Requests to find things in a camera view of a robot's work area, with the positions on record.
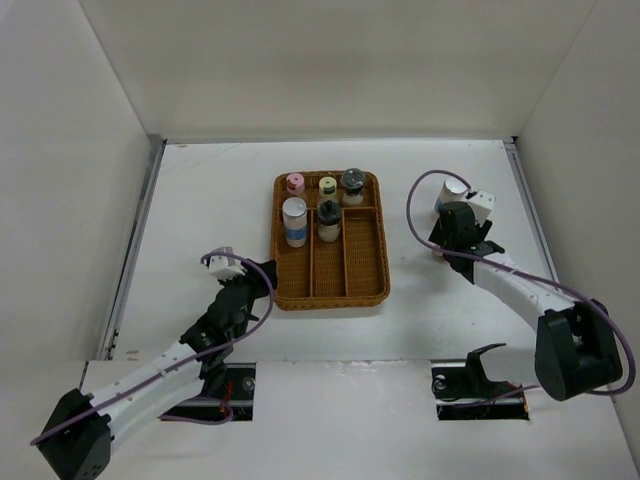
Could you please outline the silver cap blue label bottle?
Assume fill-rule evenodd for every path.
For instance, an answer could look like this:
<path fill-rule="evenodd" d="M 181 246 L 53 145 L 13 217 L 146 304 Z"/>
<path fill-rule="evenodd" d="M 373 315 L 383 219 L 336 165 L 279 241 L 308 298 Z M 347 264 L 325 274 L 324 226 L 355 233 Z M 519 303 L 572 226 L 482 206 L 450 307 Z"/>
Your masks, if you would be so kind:
<path fill-rule="evenodd" d="M 308 236 L 307 205 L 299 197 L 291 197 L 282 205 L 285 239 L 289 246 L 300 248 Z"/>

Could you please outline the yellow cap spice bottle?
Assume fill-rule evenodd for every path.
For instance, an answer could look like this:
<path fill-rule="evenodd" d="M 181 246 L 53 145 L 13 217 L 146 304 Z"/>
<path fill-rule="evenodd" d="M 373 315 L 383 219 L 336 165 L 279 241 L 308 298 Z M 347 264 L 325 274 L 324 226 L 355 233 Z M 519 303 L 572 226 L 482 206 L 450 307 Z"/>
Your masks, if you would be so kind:
<path fill-rule="evenodd" d="M 338 202 L 337 190 L 337 180 L 334 177 L 322 177 L 318 183 L 318 204 L 326 201 Z"/>

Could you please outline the pink cap spice bottle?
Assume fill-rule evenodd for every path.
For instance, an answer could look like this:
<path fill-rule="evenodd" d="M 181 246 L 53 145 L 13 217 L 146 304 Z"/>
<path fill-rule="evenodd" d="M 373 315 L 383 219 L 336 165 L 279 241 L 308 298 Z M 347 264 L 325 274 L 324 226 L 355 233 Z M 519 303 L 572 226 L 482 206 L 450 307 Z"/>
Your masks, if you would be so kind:
<path fill-rule="evenodd" d="M 293 172 L 286 176 L 286 191 L 289 198 L 306 199 L 306 185 L 305 178 L 299 172 Z"/>

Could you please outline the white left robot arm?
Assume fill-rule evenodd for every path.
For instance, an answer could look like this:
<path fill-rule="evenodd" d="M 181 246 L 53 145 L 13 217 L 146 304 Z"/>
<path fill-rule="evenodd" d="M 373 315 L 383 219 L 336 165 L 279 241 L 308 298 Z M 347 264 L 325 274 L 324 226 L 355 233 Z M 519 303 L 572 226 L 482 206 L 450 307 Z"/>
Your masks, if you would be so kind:
<path fill-rule="evenodd" d="M 154 360 L 88 394 L 72 389 L 32 440 L 60 479 L 95 479 L 132 435 L 196 396 L 221 393 L 226 358 L 266 321 L 254 303 L 275 299 L 277 264 L 256 263 L 223 247 L 201 260 L 221 288 L 201 317 Z"/>

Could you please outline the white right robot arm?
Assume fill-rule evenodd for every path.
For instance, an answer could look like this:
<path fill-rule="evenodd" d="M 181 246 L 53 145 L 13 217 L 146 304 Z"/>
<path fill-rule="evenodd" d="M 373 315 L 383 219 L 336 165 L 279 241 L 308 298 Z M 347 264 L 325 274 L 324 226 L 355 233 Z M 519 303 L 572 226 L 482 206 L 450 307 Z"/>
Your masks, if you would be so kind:
<path fill-rule="evenodd" d="M 577 299 L 519 270 L 505 249 L 487 239 L 492 222 L 479 223 L 461 201 L 440 207 L 429 240 L 451 268 L 491 293 L 535 331 L 533 371 L 553 399 L 564 401 L 617 381 L 623 374 L 604 307 Z"/>

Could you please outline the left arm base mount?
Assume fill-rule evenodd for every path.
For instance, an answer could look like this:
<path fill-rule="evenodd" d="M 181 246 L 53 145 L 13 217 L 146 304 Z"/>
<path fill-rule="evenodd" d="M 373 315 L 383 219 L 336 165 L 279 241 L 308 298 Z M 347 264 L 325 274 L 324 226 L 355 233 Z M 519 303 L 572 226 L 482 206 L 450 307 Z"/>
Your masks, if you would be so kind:
<path fill-rule="evenodd" d="M 207 380 L 197 396 L 173 407 L 160 419 L 215 426 L 253 420 L 257 365 L 227 363 L 219 376 Z"/>

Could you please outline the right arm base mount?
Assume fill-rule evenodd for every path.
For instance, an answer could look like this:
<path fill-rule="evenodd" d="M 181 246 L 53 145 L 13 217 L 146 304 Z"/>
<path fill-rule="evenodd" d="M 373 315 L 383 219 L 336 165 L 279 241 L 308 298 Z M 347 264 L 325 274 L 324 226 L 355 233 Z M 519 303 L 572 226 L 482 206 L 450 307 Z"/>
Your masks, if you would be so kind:
<path fill-rule="evenodd" d="M 505 346 L 493 343 L 465 358 L 431 361 L 431 391 L 439 421 L 529 420 L 527 388 L 490 379 L 482 363 L 484 354 Z"/>

